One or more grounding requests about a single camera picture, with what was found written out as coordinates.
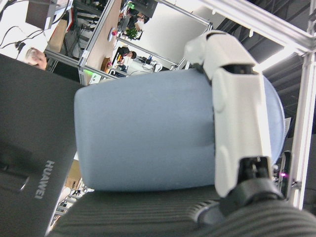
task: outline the ceiling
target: ceiling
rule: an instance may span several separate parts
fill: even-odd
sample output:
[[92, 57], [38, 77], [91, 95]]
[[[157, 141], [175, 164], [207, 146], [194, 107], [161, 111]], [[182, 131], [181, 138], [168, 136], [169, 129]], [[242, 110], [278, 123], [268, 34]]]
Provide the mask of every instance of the ceiling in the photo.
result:
[[[306, 31], [310, 8], [309, 0], [249, 1]], [[281, 45], [256, 33], [250, 38], [249, 29], [229, 19], [225, 19], [217, 27], [217, 30], [234, 35], [259, 63], [283, 48]], [[295, 119], [296, 116], [302, 64], [303, 58], [297, 54], [293, 54], [287, 60], [264, 71], [265, 77], [273, 84], [281, 98], [286, 118], [292, 117], [292, 119]]]
[[[168, 2], [212, 22], [215, 27], [225, 19], [219, 14], [212, 15], [212, 11], [198, 0], [168, 0]], [[201, 35], [207, 26], [165, 4], [158, 3], [153, 17], [142, 26], [142, 29], [144, 31], [140, 40], [133, 40], [133, 44], [178, 64], [183, 58], [185, 44]], [[141, 56], [149, 56], [133, 47], [130, 49]], [[167, 68], [173, 65], [158, 58], [154, 60], [161, 62]]]

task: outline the gray fabric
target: gray fabric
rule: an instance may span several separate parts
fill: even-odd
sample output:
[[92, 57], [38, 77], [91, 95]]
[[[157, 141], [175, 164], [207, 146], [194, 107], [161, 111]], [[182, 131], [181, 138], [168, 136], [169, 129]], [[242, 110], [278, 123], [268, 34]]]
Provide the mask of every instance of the gray fabric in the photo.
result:
[[[275, 161], [283, 111], [266, 80]], [[196, 70], [161, 72], [92, 85], [75, 96], [84, 182], [105, 191], [154, 191], [214, 184], [212, 93]]]
[[213, 199], [219, 199], [214, 186], [164, 192], [87, 193], [49, 236], [182, 236], [198, 229], [193, 217]]

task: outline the ceiling light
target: ceiling light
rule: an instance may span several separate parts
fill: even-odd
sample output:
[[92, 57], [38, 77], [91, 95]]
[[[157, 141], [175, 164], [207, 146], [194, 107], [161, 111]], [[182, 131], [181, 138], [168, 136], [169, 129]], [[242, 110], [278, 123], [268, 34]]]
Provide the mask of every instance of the ceiling light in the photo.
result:
[[290, 48], [285, 47], [283, 50], [280, 52], [272, 55], [271, 57], [267, 58], [265, 61], [262, 63], [256, 65], [253, 70], [254, 71], [264, 71], [265, 69], [271, 67], [274, 64], [277, 64], [281, 62], [282, 60], [288, 58], [291, 54], [293, 54], [294, 51], [291, 50]]

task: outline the white wall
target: white wall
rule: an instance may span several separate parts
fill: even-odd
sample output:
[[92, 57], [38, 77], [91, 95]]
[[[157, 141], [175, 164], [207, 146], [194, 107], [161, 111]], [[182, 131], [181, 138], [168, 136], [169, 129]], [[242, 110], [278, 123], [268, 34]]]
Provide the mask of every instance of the white wall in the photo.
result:
[[[175, 4], [193, 14], [199, 15], [210, 22], [213, 22], [216, 28], [224, 17], [211, 14], [211, 10], [204, 7], [197, 0], [170, 0]], [[140, 40], [132, 40], [132, 43], [141, 46], [158, 55], [168, 58], [175, 63], [179, 63], [183, 58], [183, 50], [186, 42], [202, 34], [206, 26], [197, 22], [166, 5], [158, 3], [152, 19], [144, 25], [144, 33]], [[145, 56], [139, 50], [133, 49], [138, 55]], [[169, 63], [157, 58], [153, 58], [164, 66], [170, 67]]]

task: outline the robotic hand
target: robotic hand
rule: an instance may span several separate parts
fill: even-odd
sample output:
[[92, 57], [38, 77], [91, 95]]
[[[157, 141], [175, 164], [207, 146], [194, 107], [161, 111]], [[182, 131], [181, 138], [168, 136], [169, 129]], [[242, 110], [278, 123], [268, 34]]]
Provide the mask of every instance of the robotic hand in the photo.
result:
[[185, 58], [212, 85], [215, 188], [224, 198], [222, 212], [258, 199], [282, 198], [271, 181], [267, 105], [262, 73], [252, 70], [256, 61], [235, 37], [221, 31], [188, 42]]

